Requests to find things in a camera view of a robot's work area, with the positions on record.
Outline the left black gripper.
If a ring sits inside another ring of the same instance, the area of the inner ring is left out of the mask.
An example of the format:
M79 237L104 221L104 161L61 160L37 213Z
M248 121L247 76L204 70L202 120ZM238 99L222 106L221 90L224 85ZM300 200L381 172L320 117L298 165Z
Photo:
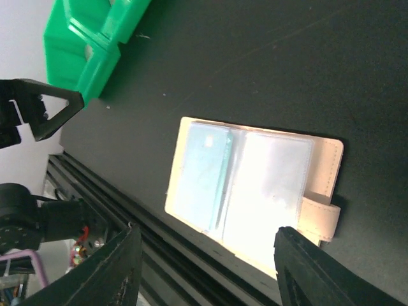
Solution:
M29 79L1 80L1 148L21 143L17 127L22 121L40 142L53 136L84 106L77 91Z

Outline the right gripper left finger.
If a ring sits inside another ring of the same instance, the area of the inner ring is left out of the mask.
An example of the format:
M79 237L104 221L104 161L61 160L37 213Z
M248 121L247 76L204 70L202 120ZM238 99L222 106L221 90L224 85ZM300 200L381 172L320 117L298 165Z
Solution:
M142 238L134 225L21 305L136 305L142 278Z

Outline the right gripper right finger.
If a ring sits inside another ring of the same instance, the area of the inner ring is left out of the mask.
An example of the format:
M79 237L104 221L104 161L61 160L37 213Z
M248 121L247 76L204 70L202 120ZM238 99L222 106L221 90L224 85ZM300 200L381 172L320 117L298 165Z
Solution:
M283 305L402 305L355 275L292 227L275 236L275 268Z

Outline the tan card holder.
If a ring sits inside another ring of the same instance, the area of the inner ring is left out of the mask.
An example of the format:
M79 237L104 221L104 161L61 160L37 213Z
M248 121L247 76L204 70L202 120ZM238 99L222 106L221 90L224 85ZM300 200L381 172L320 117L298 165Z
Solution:
M228 172L215 229L204 231L174 212L187 133L194 122L233 133ZM340 208L332 203L343 143L333 138L183 117L164 209L237 258L276 277L275 235L283 226L313 244L332 240Z

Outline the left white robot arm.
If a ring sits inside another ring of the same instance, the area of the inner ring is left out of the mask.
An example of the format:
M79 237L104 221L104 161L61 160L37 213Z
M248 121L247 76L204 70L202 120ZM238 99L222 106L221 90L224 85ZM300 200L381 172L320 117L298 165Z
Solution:
M1 148L18 145L28 124L37 142L53 136L85 106L82 95L30 79L1 80ZM37 250L42 242L75 239L94 252L108 222L84 200L48 200L17 183L1 184L1 253Z

